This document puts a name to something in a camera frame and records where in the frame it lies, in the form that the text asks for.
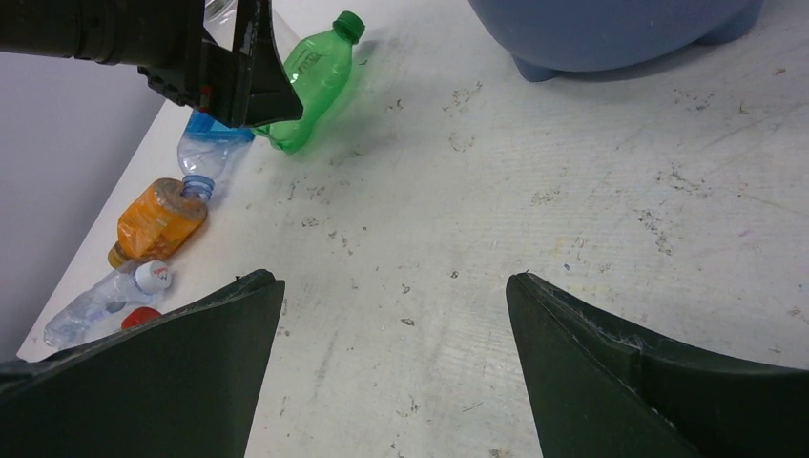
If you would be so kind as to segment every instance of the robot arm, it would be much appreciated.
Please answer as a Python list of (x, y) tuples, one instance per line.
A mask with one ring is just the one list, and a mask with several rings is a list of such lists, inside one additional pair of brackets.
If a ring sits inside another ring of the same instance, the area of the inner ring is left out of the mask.
[(202, 0), (0, 0), (0, 52), (137, 65), (149, 87), (230, 127), (299, 119), (270, 0), (237, 6), (233, 50), (202, 27)]

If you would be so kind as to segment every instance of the green plastic bottle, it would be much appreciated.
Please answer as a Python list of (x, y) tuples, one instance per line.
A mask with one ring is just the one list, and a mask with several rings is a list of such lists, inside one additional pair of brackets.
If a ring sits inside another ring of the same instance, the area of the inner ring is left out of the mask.
[(365, 24), (357, 14), (343, 11), (332, 30), (304, 38), (283, 63), (289, 82), (303, 104), (303, 117), (253, 130), (273, 147), (292, 155), (312, 135), (318, 119), (334, 103), (351, 74), (352, 47), (360, 41)]

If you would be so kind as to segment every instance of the white bottle cap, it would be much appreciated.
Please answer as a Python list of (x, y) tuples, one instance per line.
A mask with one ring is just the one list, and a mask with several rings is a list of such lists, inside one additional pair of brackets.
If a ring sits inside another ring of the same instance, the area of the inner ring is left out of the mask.
[(135, 283), (145, 294), (157, 294), (172, 285), (172, 273), (162, 260), (150, 260), (135, 270)]

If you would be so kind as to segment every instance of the bottle neck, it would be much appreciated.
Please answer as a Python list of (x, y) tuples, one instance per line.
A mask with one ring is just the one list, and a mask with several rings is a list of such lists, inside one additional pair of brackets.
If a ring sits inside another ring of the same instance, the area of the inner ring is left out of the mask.
[(348, 43), (350, 46), (354, 46), (357, 44), (356, 41), (353, 39), (353, 35), (351, 32), (347, 31), (343, 26), (335, 25), (332, 28), (332, 31), (344, 42)]
[(216, 184), (208, 177), (202, 175), (189, 175), (182, 179), (182, 193), (184, 198), (198, 198), (203, 202), (211, 200)]

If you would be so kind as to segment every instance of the green bottle cap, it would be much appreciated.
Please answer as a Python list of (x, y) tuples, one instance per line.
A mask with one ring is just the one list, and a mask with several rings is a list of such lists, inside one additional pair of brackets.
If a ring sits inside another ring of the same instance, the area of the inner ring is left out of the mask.
[(332, 23), (334, 31), (340, 36), (350, 41), (352, 45), (356, 45), (360, 41), (365, 31), (365, 24), (360, 16), (351, 11), (343, 11), (338, 16), (337, 20)]

